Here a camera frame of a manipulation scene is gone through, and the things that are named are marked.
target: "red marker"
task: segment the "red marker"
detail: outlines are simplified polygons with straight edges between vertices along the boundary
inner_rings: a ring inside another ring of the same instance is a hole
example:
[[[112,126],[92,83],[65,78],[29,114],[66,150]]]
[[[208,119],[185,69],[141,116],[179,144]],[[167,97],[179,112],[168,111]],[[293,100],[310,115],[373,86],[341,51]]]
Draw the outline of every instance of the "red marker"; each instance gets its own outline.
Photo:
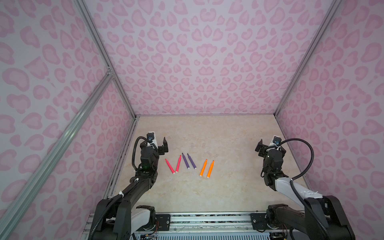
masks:
[[[173,174],[175,174],[175,170],[173,170],[172,166],[170,165],[167,159],[166,159],[166,162],[168,164],[169,169],[172,171]]]
[[[181,155],[180,155],[179,161],[177,163],[176,172],[179,172],[180,162],[181,162]]]

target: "purple marker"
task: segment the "purple marker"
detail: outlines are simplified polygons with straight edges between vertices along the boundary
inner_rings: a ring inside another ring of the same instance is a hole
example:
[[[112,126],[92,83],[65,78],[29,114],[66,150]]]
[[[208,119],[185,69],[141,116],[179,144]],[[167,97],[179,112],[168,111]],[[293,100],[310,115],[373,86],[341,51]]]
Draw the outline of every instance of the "purple marker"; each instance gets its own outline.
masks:
[[[189,169],[189,164],[188,164],[188,162],[187,162],[187,159],[186,159],[185,156],[184,156],[184,153],[181,153],[181,154],[183,155],[184,162],[185,162],[185,164],[187,165],[187,168]]]
[[[197,167],[196,167],[195,163],[193,162],[191,156],[188,153],[187,153],[187,156],[188,156],[189,160],[191,161],[192,166],[194,167],[194,169],[196,169]]]

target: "diagonal metal bar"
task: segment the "diagonal metal bar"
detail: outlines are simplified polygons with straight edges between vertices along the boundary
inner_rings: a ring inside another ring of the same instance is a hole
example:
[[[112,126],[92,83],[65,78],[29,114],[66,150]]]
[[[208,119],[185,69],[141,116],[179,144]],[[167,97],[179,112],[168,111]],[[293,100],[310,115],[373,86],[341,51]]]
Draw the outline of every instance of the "diagonal metal bar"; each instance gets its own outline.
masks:
[[[95,42],[96,47],[99,50],[99,53],[100,53],[105,65],[108,67],[109,72],[112,75],[116,76],[114,79],[115,85],[119,91],[121,98],[123,99],[125,106],[127,107],[129,113],[131,114],[131,117],[133,119],[135,119],[136,115],[133,111],[132,105],[130,104],[128,96],[127,96],[126,92],[124,91],[124,88],[121,84],[121,81],[119,80],[119,78],[116,74],[116,71],[113,67],[112,61],[108,56],[108,53],[107,53],[106,48],[103,44],[103,41],[101,40],[101,37],[99,36],[99,33],[96,29],[96,25],[92,20],[92,16],[88,10],[87,5],[85,4],[84,0],[73,0],[73,2],[75,3],[81,17],[83,18],[85,26],[87,27],[89,33],[91,34],[91,37],[92,37],[93,41]]]
[[[43,159],[36,172],[30,177],[23,190],[8,207],[8,210],[0,220],[0,240],[7,240],[10,237],[11,233],[14,231],[31,203],[34,201],[45,181],[51,175],[68,146],[75,138],[77,132],[80,130],[96,103],[99,101],[105,89],[111,83],[113,77],[114,76],[111,74],[106,74],[104,76],[103,80],[101,80],[99,85],[80,108],[79,112],[68,125],[60,139],[53,146],[52,150]]]
[[[300,62],[299,67],[297,68],[295,74],[292,77],[292,80],[290,84],[288,85],[287,89],[285,90],[283,97],[281,98],[281,101],[279,105],[276,108],[276,111],[274,113],[275,117],[277,118],[279,114],[281,113],[281,110],[283,109],[285,103],[288,100],[288,97],[291,95],[293,88],[295,87],[296,83],[299,81],[303,70],[308,65],[309,61],[311,60],[311,57],[313,53],[315,52],[316,48],[320,44],[322,38],[324,37],[325,33],[327,32],[329,26],[332,24],[338,10],[340,9],[342,5],[343,0],[333,0],[331,3],[331,6],[329,7],[327,13],[325,14],[325,17],[323,21],[321,22],[315,36],[313,37],[313,40],[310,44],[310,46],[307,49],[307,52],[305,53],[303,60]]]

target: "robotic arm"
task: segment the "robotic arm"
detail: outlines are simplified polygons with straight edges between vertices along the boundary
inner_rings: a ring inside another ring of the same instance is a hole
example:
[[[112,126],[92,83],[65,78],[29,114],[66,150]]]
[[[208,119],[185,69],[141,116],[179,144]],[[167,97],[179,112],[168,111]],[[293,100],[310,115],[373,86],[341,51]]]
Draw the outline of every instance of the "robotic arm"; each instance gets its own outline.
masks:
[[[141,163],[135,165],[136,147],[139,140]],[[130,185],[111,199],[102,199],[96,206],[94,219],[89,232],[89,240],[128,240],[131,233],[143,226],[150,230],[155,226],[155,208],[138,206],[133,212],[132,207],[139,198],[154,185],[157,178],[159,155],[168,152],[166,138],[163,146],[158,146],[154,132],[147,137],[138,137],[133,147],[132,166],[136,171],[130,179]]]
[[[281,170],[286,153],[281,144],[292,140],[304,142],[309,146],[311,160],[301,174],[290,179]],[[282,224],[291,226],[292,239],[292,230],[297,229],[307,234],[311,240],[355,240],[343,207],[336,197],[323,196],[293,182],[303,176],[312,165],[314,154],[309,143],[302,139],[281,141],[280,137],[274,136],[269,146],[264,145],[261,140],[255,151],[263,157],[261,177],[264,178],[265,185],[286,195],[305,210],[305,212],[297,211],[286,204],[269,205],[266,211],[266,221],[269,226]]]

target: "pink patterned wall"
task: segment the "pink patterned wall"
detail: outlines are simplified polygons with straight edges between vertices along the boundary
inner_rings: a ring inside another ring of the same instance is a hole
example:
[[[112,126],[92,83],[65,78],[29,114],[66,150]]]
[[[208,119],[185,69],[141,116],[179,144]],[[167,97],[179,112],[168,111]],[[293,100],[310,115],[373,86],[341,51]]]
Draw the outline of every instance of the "pink patterned wall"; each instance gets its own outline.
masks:
[[[331,0],[87,0],[137,114],[273,113]]]
[[[71,0],[0,2],[0,217],[105,73]]]
[[[111,83],[11,239],[77,239],[101,200],[130,123]]]
[[[310,185],[340,200],[359,240],[384,235],[383,19],[383,1],[345,1],[278,118],[314,147]],[[291,147],[304,169],[308,148]]]

